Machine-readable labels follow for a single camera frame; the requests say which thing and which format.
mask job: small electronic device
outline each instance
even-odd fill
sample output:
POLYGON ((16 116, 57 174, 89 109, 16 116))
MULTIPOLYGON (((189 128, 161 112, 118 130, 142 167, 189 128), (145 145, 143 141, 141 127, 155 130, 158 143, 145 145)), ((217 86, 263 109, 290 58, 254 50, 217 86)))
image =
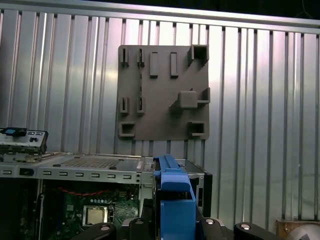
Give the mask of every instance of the small electronic device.
POLYGON ((5 163, 40 162, 47 150, 47 131, 27 128, 0 128, 0 155, 5 163))

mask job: silver metal frame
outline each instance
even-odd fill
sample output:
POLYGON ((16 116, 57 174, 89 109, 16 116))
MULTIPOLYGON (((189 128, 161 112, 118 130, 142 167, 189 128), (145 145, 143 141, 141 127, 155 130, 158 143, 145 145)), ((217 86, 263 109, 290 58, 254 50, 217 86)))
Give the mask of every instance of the silver metal frame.
POLYGON ((0 0, 1 9, 319 34, 319 20, 80 0, 0 0))

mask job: white label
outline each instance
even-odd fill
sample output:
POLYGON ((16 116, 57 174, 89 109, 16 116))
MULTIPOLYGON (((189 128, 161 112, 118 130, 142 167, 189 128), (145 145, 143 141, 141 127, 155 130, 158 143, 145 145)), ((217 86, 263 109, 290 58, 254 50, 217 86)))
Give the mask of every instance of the white label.
POLYGON ((138 163, 138 166, 136 167, 137 169, 140 169, 142 167, 142 161, 140 161, 139 163, 138 163))

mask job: metal grate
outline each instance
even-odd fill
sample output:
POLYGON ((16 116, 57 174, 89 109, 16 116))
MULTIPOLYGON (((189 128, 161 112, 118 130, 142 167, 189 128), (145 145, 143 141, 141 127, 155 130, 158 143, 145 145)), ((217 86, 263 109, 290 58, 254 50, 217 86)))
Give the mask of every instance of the metal grate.
POLYGON ((98 159, 90 157, 74 158, 63 163, 66 167, 82 167, 82 168, 110 168, 115 167, 118 160, 115 159, 98 159))

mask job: dark background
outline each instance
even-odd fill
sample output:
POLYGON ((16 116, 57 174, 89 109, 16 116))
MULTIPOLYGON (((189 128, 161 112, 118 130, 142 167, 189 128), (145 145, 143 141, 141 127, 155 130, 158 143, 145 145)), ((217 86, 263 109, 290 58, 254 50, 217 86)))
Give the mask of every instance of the dark background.
POLYGON ((320 20, 320 0, 96 0, 99 2, 149 5, 320 20))

